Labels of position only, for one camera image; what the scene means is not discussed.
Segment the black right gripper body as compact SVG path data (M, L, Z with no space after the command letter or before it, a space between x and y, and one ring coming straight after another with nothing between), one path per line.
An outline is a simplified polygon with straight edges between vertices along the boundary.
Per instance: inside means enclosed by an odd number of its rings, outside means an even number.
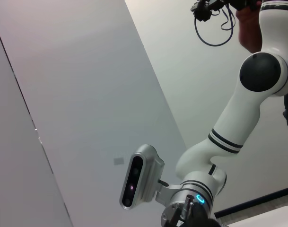
M204 207L199 203L194 203L188 214L188 218L181 227L220 227L221 225L214 219L209 218Z

